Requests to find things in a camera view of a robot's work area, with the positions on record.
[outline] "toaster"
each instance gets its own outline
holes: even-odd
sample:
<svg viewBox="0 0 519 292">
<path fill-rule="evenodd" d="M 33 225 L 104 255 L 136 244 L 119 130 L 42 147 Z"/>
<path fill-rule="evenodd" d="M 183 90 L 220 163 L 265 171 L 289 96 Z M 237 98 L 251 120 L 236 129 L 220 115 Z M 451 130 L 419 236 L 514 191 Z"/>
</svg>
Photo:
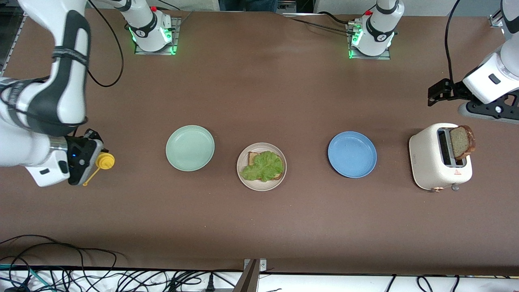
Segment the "toaster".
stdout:
<svg viewBox="0 0 519 292">
<path fill-rule="evenodd" d="M 431 125 L 409 139 L 411 169 L 416 184 L 424 189 L 440 191 L 472 177 L 470 155 L 457 161 L 450 142 L 450 130 L 458 125 L 438 123 Z"/>
</svg>

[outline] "white plate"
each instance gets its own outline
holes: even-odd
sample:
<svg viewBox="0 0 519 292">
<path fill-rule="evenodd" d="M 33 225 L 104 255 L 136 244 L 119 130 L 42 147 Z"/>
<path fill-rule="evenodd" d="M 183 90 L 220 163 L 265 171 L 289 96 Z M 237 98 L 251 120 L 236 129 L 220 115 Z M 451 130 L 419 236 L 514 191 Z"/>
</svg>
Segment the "white plate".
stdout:
<svg viewBox="0 0 519 292">
<path fill-rule="evenodd" d="M 269 180 L 267 182 L 262 182 L 261 180 L 245 180 L 241 177 L 240 172 L 243 171 L 244 168 L 246 168 L 249 165 L 249 152 L 256 152 L 256 153 L 262 153 L 265 151 L 272 151 L 276 153 L 279 157 L 281 157 L 281 161 L 283 162 L 283 174 L 281 175 L 281 178 L 278 180 Z M 238 177 L 240 178 L 241 182 L 243 184 L 254 191 L 270 191 L 273 188 L 277 187 L 285 178 L 286 175 L 286 159 L 285 155 L 277 148 L 276 146 L 269 144 L 269 143 L 256 143 L 248 146 L 247 148 L 243 149 L 240 156 L 238 157 L 238 162 L 236 163 L 236 172 L 238 173 Z"/>
</svg>

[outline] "yellow cap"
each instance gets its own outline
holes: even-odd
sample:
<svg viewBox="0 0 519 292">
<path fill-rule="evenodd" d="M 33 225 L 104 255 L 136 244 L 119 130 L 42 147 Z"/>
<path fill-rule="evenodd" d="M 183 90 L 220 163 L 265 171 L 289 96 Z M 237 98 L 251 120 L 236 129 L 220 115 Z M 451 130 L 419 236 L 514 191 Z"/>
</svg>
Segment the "yellow cap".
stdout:
<svg viewBox="0 0 519 292">
<path fill-rule="evenodd" d="M 100 169 L 110 169 L 115 164 L 115 157 L 110 153 L 102 152 L 95 160 L 95 165 Z"/>
<path fill-rule="evenodd" d="M 88 182 L 95 176 L 95 174 L 99 171 L 99 169 L 110 169 L 115 164 L 115 157 L 110 153 L 101 152 L 98 158 L 95 160 L 95 165 L 98 167 L 94 173 L 83 183 L 83 186 L 86 187 Z"/>
</svg>

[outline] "lettuce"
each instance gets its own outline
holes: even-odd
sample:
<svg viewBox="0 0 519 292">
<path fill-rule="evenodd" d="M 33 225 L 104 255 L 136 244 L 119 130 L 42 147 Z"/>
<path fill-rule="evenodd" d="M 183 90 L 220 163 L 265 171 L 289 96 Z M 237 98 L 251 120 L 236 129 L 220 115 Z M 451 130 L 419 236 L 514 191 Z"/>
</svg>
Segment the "lettuce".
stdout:
<svg viewBox="0 0 519 292">
<path fill-rule="evenodd" d="M 247 166 L 240 175 L 245 180 L 269 181 L 283 172 L 283 162 L 274 152 L 265 151 L 256 155 L 254 164 Z"/>
</svg>

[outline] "table surface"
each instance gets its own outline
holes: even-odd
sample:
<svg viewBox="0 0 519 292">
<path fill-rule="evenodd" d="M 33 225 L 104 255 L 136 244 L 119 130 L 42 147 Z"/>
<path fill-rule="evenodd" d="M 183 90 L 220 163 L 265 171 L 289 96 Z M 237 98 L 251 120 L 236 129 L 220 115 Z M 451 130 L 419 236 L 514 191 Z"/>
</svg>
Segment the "table surface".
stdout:
<svg viewBox="0 0 519 292">
<path fill-rule="evenodd" d="M 519 273 L 519 128 L 460 116 L 457 101 L 427 107 L 427 89 L 447 76 L 446 18 L 402 18 L 391 60 L 373 61 L 348 59 L 341 33 L 263 12 L 194 12 L 176 56 L 136 56 L 120 13 L 103 13 L 125 71 L 110 88 L 88 80 L 87 126 L 116 164 L 88 187 L 39 188 L 23 167 L 0 169 L 2 239 L 37 233 L 117 250 L 122 267 L 238 269 L 243 258 L 267 258 L 280 272 Z M 87 19 L 91 72 L 110 83 L 116 43 L 95 11 Z M 326 16 L 304 19 L 340 28 Z M 503 42 L 485 18 L 454 18 L 455 80 Z M 5 76 L 47 75 L 52 47 L 28 20 Z M 438 122 L 470 125 L 477 138 L 473 177 L 456 193 L 428 193 L 412 179 L 407 142 Z M 185 125 L 205 127 L 216 143 L 195 172 L 166 160 L 167 139 Z M 330 140 L 348 130 L 377 149 L 367 177 L 342 177 L 327 160 Z M 287 159 L 285 180 L 269 192 L 249 190 L 236 174 L 238 155 L 256 142 Z M 33 254 L 33 262 L 79 264 L 62 249 Z M 109 261 L 97 255 L 91 264 Z"/>
</svg>

